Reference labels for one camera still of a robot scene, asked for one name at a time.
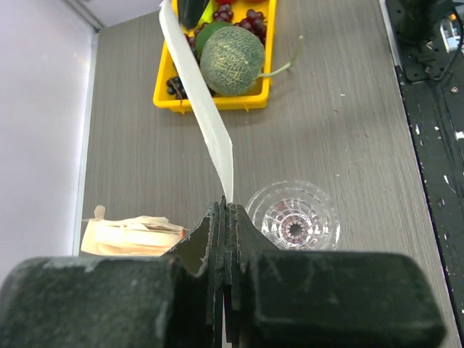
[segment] white wall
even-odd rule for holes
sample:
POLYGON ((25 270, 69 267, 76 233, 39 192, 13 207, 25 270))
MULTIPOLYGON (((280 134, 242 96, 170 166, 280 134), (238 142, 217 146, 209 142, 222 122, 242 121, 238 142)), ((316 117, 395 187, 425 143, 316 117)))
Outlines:
POLYGON ((60 0, 0 10, 0 283, 73 250, 93 30, 60 0))
POLYGON ((162 0, 80 0, 104 26, 158 11, 162 0))

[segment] gray wooden table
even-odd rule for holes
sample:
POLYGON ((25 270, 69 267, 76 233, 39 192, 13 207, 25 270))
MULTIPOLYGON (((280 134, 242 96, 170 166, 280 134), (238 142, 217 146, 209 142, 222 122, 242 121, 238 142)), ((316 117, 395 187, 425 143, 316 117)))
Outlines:
MULTIPOLYGON (((460 347, 392 57, 375 0, 278 4, 273 66, 306 47, 274 79, 268 107, 221 112, 234 145, 235 200, 284 179, 326 191, 341 212, 340 249, 400 252, 426 271, 460 347)), ((162 48, 157 14, 99 35, 83 217, 166 216, 192 228, 219 179, 193 114, 157 109, 162 48)))

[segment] cantaloupe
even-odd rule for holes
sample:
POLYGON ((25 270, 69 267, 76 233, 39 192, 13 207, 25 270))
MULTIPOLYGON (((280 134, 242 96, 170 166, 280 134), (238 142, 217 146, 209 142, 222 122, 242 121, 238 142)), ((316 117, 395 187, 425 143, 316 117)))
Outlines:
POLYGON ((213 33, 204 45, 200 69, 206 84, 223 96, 240 96, 250 91, 260 77, 276 75, 294 64, 292 60, 270 74, 263 74, 265 48, 255 34, 239 26, 227 26, 213 33))
POLYGON ((232 25, 232 24, 227 23, 227 22, 212 22, 208 24, 206 27, 204 27, 202 31, 199 32, 195 40, 195 48, 196 48, 196 53, 198 54, 198 57, 202 56, 203 47, 206 44, 206 42, 210 39, 212 34, 214 34, 219 29, 222 29, 229 25, 232 25))

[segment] fruit tray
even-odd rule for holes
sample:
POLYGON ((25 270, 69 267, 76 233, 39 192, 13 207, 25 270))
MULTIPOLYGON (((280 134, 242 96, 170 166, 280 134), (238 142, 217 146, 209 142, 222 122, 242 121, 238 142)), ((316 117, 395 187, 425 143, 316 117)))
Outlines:
MULTIPOLYGON (((213 0, 215 9, 220 5, 213 0)), ((253 9, 256 12, 264 14, 264 21, 267 25, 265 34, 265 63, 263 72, 270 73, 273 52, 273 36, 276 24, 276 5, 277 0, 237 0, 231 5, 233 10, 232 23, 240 22, 247 17, 247 11, 253 9)), ((177 0, 173 1, 173 9, 178 13, 177 0)), ((194 36, 194 30, 191 32, 185 31, 188 36, 194 36)), ((170 109, 173 112, 181 112, 182 114, 191 111, 190 101, 188 99, 176 99, 176 95, 169 95, 167 92, 167 81, 176 76, 177 72, 173 63, 173 59, 167 49, 167 44, 164 42, 161 53, 161 61, 157 76, 156 86, 153 94, 153 104, 160 109, 170 109)), ((234 110, 234 109, 262 109, 268 104, 269 90, 271 85, 270 78, 258 78, 256 86, 243 96, 214 96, 213 100, 219 110, 234 110)))

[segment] clear glass cup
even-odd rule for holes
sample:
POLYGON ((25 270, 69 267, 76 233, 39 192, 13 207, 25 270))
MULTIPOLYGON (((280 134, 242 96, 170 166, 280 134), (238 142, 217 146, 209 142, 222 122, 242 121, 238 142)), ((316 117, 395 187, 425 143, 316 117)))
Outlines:
POLYGON ((339 212, 330 197, 311 183, 274 183, 254 194, 246 212, 279 249, 335 250, 339 241, 339 212))

